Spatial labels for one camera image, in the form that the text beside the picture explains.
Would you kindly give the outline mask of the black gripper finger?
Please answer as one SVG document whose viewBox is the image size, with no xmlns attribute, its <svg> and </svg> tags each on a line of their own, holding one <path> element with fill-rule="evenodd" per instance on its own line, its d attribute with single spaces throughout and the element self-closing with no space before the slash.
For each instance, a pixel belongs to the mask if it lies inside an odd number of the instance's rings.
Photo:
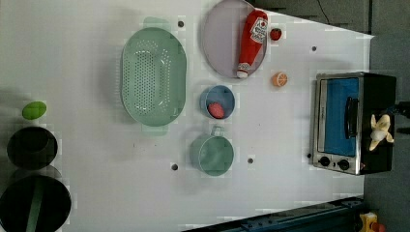
<svg viewBox="0 0 410 232">
<path fill-rule="evenodd" d="M 400 101 L 398 104 L 391 106 L 388 111 L 391 114 L 401 115 L 410 119 L 410 101 Z"/>
<path fill-rule="evenodd" d="M 396 130 L 398 133 L 410 134 L 410 128 L 400 128 Z"/>
</svg>

